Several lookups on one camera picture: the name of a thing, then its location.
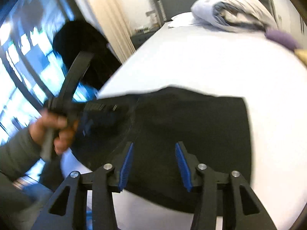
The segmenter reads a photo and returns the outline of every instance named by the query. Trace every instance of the beige curtain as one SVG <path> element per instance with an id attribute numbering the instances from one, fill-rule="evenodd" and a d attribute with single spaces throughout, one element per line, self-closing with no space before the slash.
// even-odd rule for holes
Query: beige curtain
<path id="1" fill-rule="evenodd" d="M 119 60 L 124 63 L 134 52 L 127 20 L 119 0 L 88 0 L 102 30 Z"/>

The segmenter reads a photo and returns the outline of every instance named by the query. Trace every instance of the mattress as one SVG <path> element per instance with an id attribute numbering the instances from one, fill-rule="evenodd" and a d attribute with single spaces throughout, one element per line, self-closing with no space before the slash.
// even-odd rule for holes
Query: mattress
<path id="1" fill-rule="evenodd" d="M 307 202 L 304 65 L 263 33 L 230 33 L 200 25 L 168 28 L 165 24 L 110 78 L 99 98 L 168 85 L 245 99 L 252 141 L 251 187 L 277 229 L 289 229 Z M 66 169 L 67 174 L 73 170 Z M 190 214 L 127 191 L 113 198 L 122 230 L 190 228 Z M 217 225 L 221 229 L 221 219 Z"/>

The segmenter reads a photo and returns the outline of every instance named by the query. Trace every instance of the human hand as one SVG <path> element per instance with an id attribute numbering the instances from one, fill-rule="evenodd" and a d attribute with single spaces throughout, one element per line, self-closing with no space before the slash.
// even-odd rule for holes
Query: human hand
<path id="1" fill-rule="evenodd" d="M 43 110 L 41 117 L 29 126 L 30 135 L 35 143 L 42 146 L 48 128 L 60 129 L 59 136 L 54 140 L 54 149 L 57 154 L 65 152 L 72 144 L 78 127 L 78 121 L 73 127 L 67 127 L 67 118 Z"/>

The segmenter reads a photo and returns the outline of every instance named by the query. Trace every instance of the white pillow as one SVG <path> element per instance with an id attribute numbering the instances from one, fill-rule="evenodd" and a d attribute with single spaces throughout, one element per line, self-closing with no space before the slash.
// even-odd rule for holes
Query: white pillow
<path id="1" fill-rule="evenodd" d="M 195 17 L 191 12 L 186 12 L 173 16 L 171 19 L 172 22 L 168 24 L 168 27 L 184 27 L 205 23 L 202 19 Z"/>

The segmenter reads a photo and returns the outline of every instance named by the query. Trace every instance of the blue jeans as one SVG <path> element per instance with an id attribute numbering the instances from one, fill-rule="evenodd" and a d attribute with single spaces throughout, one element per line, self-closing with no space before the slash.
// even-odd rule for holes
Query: blue jeans
<path id="1" fill-rule="evenodd" d="M 23 191 L 33 199 L 33 204 L 10 217 L 18 230 L 30 230 L 53 192 L 42 184 L 27 186 Z"/>

